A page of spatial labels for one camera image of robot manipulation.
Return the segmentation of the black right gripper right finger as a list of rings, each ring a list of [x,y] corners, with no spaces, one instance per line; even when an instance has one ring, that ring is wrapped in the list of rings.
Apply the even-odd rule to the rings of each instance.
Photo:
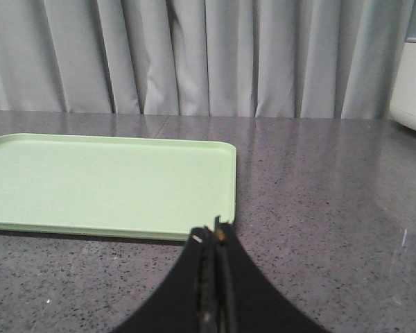
[[[268,281],[234,228],[215,218],[218,322],[223,332],[326,332]]]

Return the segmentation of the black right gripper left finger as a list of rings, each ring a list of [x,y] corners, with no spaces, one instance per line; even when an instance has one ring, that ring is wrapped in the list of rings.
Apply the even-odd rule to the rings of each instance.
[[[194,228],[177,262],[153,294],[115,332],[214,332],[214,240]]]

